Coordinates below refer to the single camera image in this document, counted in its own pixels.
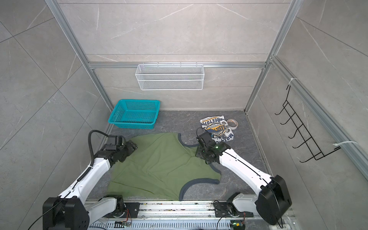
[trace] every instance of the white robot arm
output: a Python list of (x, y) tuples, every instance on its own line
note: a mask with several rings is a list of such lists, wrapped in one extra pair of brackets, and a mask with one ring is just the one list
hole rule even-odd
[[(133, 142), (124, 140), (123, 143), (122, 136), (106, 136), (108, 141), (104, 150), (98, 151), (96, 155), (91, 152), (91, 165), (84, 170), (78, 179), (58, 197), (50, 197), (46, 200), (43, 205), (44, 229), (54, 226), (77, 229), (80, 221), (85, 221), (86, 227), (88, 227), (89, 223), (92, 224), (106, 214), (114, 213), (119, 216), (124, 212), (121, 197), (105, 197), (84, 208), (87, 196), (99, 179), (115, 162), (118, 160), (124, 161), (127, 156), (137, 149)], [(291, 205), (291, 199), (284, 180), (279, 176), (273, 178), (252, 166), (227, 144), (223, 142), (215, 143), (207, 132), (200, 135), (197, 140), (200, 144), (197, 148), (198, 157), (206, 160), (207, 163), (218, 162), (229, 168), (255, 192), (251, 199), (237, 193), (231, 200), (229, 213), (258, 212), (265, 221), (276, 224)]]

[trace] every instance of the teal plastic basket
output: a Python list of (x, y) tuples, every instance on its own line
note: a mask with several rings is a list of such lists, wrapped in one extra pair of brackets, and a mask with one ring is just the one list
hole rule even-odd
[(110, 115), (109, 123), (119, 128), (153, 129), (159, 114), (158, 100), (120, 100)]

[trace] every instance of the roll of tape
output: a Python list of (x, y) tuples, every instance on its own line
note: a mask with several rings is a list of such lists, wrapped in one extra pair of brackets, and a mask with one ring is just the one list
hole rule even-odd
[(238, 127), (238, 122), (236, 120), (234, 120), (234, 119), (228, 119), (226, 122), (230, 126), (230, 129), (231, 130), (234, 130), (234, 129), (236, 129)]

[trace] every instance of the wall-mounted hook rack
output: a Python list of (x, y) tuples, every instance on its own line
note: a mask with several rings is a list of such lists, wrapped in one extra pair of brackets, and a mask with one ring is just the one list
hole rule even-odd
[[(275, 115), (280, 115), (281, 114), (281, 112), (282, 111), (286, 111), (286, 113), (287, 113), (287, 115), (289, 116), (289, 119), (285, 122), (285, 123), (280, 123), (281, 125), (285, 125), (286, 123), (288, 123), (290, 120), (293, 122), (293, 124), (295, 125), (295, 128), (296, 128), (296, 130), (295, 130), (295, 133), (294, 133), (294, 135), (292, 136), (292, 137), (289, 137), (290, 139), (293, 139), (294, 137), (295, 137), (295, 135), (296, 135), (296, 133), (297, 132), (299, 132), (299, 134), (300, 134), (300, 136), (303, 138), (303, 143), (301, 143), (299, 146), (297, 146), (297, 147), (294, 147), (293, 146), (293, 148), (294, 149), (297, 149), (297, 148), (299, 148), (300, 146), (302, 146), (303, 144), (305, 144), (307, 147), (308, 147), (308, 150), (310, 151), (310, 153), (312, 154), (312, 157), (311, 158), (309, 158), (309, 159), (307, 159), (307, 160), (305, 160), (305, 161), (300, 161), (301, 163), (305, 163), (305, 162), (307, 162), (307, 161), (309, 161), (309, 160), (311, 160), (312, 158), (314, 158), (315, 160), (319, 160), (319, 159), (321, 159), (321, 158), (323, 158), (323, 157), (326, 157), (326, 156), (328, 156), (328, 155), (330, 155), (331, 153), (333, 153), (333, 152), (335, 152), (335, 151), (337, 151), (337, 150), (339, 150), (339, 149), (341, 149), (341, 147), (336, 147), (336, 148), (334, 148), (333, 149), (333, 151), (331, 151), (331, 152), (329, 152), (329, 153), (327, 153), (327, 154), (324, 154), (323, 152), (322, 152), (322, 150), (320, 149), (320, 147), (318, 146), (318, 144), (316, 143), (316, 141), (314, 140), (314, 138), (312, 137), (312, 135), (311, 135), (311, 133), (309, 132), (309, 130), (307, 129), (307, 127), (304, 125), (304, 123), (303, 123), (303, 121), (299, 118), (299, 116), (298, 116), (298, 114), (295, 112), (295, 110), (293, 109), (293, 107), (291, 106), (291, 104), (289, 103), (289, 101), (287, 100), (287, 98), (289, 97), (289, 92), (290, 92), (290, 85), (288, 85), (287, 87), (286, 87), (286, 90), (288, 90), (288, 92), (287, 92), (287, 95), (286, 95), (286, 100), (285, 100), (285, 102), (282, 104), (282, 106), (283, 106), (283, 108), (282, 108), (282, 110), (279, 112), (279, 113), (275, 113)], [(290, 106), (290, 108), (292, 109), (292, 115), (290, 115), (290, 113), (286, 110), (286, 106), (287, 105), (289, 105)], [(300, 123), (301, 123), (301, 125), (300, 126), (297, 126), (296, 125), (296, 123), (295, 123), (295, 121), (297, 121), (297, 120), (293, 120), (293, 116), (294, 117), (296, 117), (296, 118), (294, 118), (294, 119), (298, 119), (299, 121), (300, 121)], [(302, 128), (302, 127), (304, 127), (305, 128), (305, 130), (308, 132), (308, 135), (309, 135), (309, 137), (307, 138), (307, 137), (304, 137), (303, 135), (302, 135), (302, 133), (300, 132), (300, 128)], [(312, 140), (313, 142), (314, 142), (314, 144), (317, 146), (317, 148), (318, 148), (318, 153), (317, 154), (313, 154), (313, 151), (311, 150), (311, 148), (310, 148), (310, 146), (308, 145), (308, 143), (307, 143), (307, 141), (308, 140)]]

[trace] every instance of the green tank top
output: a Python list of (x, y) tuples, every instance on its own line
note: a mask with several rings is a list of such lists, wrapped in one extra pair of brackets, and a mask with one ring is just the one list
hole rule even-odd
[(182, 201), (197, 183), (219, 184), (220, 172), (195, 156), (180, 133), (146, 134), (131, 139), (137, 146), (124, 162), (113, 166), (107, 194)]

